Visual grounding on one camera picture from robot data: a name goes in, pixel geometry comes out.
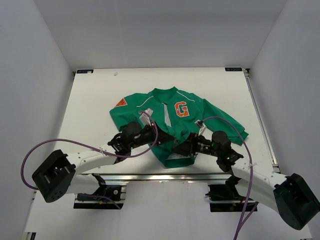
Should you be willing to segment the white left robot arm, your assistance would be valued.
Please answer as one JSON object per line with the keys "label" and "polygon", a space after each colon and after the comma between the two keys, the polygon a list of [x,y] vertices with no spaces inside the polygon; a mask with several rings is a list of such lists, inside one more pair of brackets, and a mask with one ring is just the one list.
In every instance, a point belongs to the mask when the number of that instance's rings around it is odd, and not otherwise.
{"label": "white left robot arm", "polygon": [[106,183],[97,173],[87,171],[114,165],[131,157],[132,150],[144,145],[162,145],[174,140],[156,123],[142,127],[131,122],[107,145],[114,149],[107,153],[106,146],[76,153],[53,151],[32,174],[32,180],[47,203],[52,203],[66,194],[90,194],[99,200],[105,196]]}

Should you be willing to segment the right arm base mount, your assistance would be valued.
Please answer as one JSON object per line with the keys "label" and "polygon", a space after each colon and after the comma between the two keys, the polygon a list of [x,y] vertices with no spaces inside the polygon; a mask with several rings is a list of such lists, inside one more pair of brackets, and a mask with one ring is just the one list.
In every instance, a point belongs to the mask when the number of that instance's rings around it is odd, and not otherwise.
{"label": "right arm base mount", "polygon": [[246,194],[239,194],[236,184],[240,178],[231,176],[222,183],[211,183],[208,185],[208,193],[211,213],[240,213],[243,210]]}

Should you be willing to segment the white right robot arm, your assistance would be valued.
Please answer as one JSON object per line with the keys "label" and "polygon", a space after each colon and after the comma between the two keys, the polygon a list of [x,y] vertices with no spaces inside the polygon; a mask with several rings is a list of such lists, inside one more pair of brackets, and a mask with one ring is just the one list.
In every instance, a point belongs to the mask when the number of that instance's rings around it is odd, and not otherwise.
{"label": "white right robot arm", "polygon": [[225,181],[227,197],[236,200],[249,195],[251,200],[277,212],[295,230],[301,230],[320,211],[319,200],[300,175],[287,176],[253,165],[232,149],[223,131],[214,132],[211,140],[191,133],[172,151],[185,157],[198,153],[216,157],[219,168],[230,175]]}

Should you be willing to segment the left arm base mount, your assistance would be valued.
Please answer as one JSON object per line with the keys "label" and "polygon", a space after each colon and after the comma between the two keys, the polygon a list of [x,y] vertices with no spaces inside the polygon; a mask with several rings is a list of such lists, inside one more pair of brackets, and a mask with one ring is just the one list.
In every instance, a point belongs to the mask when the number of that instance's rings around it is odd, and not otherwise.
{"label": "left arm base mount", "polygon": [[74,209],[121,210],[126,198],[126,187],[120,183],[106,183],[98,174],[92,175],[99,187],[94,193],[80,193],[75,197]]}

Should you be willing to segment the green varsity jacket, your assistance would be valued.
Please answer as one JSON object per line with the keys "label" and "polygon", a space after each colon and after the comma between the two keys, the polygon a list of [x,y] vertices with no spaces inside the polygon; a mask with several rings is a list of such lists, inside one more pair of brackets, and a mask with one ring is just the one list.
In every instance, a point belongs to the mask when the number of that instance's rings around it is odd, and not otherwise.
{"label": "green varsity jacket", "polygon": [[242,145],[249,135],[237,120],[223,110],[194,93],[172,87],[155,88],[148,93],[134,93],[124,97],[109,114],[121,131],[128,123],[138,122],[140,112],[151,109],[151,117],[161,130],[175,137],[175,143],[183,143],[190,133],[197,133],[197,121],[204,120],[212,131],[223,131],[230,141]]}

